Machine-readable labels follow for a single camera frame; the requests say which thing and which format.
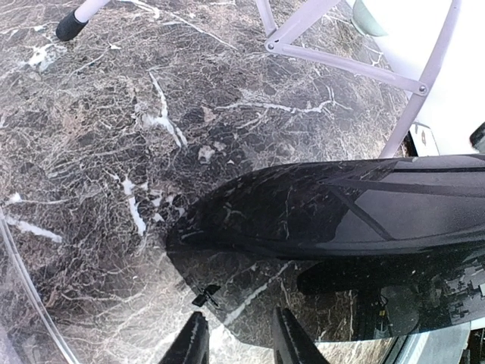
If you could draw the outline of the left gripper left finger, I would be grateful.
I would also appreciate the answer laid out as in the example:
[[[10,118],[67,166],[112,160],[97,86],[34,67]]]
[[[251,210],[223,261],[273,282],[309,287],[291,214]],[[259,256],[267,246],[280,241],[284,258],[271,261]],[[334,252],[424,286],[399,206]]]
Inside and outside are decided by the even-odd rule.
[[[194,312],[164,354],[159,364],[208,364],[208,321],[201,312]]]

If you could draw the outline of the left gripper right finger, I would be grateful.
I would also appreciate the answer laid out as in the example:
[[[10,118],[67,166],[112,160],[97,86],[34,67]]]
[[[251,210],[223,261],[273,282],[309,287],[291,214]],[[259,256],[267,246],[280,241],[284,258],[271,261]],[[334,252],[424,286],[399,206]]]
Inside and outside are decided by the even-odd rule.
[[[274,309],[271,333],[277,364],[329,364],[289,309]]]

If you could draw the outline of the black metronome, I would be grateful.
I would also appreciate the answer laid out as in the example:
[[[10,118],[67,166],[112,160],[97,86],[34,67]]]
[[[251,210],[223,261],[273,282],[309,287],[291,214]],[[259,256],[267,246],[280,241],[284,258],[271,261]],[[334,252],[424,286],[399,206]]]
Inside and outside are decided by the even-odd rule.
[[[280,165],[193,203],[167,254],[221,324],[269,347],[276,308],[314,341],[484,317],[481,154]]]

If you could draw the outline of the white music stand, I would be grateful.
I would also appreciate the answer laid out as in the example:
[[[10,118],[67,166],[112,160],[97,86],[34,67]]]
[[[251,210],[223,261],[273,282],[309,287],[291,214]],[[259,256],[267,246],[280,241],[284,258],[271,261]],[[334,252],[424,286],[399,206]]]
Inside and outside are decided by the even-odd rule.
[[[392,158],[404,140],[411,124],[418,116],[438,78],[458,22],[462,3],[460,1],[450,2],[449,10],[436,43],[417,80],[350,58],[343,58],[331,53],[293,45],[293,42],[298,37],[337,4],[337,1],[306,1],[279,27],[275,23],[270,2],[257,1],[256,6],[267,37],[264,48],[272,54],[301,58],[306,61],[314,61],[336,67],[340,70],[370,77],[410,92],[411,97],[408,104],[380,154],[381,158]]]

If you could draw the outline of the clear metronome front cover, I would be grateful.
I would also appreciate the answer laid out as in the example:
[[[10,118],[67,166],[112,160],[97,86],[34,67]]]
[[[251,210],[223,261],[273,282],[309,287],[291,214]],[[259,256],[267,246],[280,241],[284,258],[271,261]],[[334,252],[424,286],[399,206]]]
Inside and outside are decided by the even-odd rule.
[[[4,215],[1,215],[1,362],[79,362],[42,303]]]

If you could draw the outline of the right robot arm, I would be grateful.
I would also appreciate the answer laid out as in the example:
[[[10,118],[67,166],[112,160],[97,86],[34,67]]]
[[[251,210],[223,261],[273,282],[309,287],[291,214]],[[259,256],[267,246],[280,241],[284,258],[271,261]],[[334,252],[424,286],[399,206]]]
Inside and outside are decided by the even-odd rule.
[[[394,71],[420,77],[449,1],[375,1],[368,5],[387,35],[378,39]],[[484,122],[484,3],[463,1],[443,66],[411,126],[419,155],[471,154],[470,135]]]

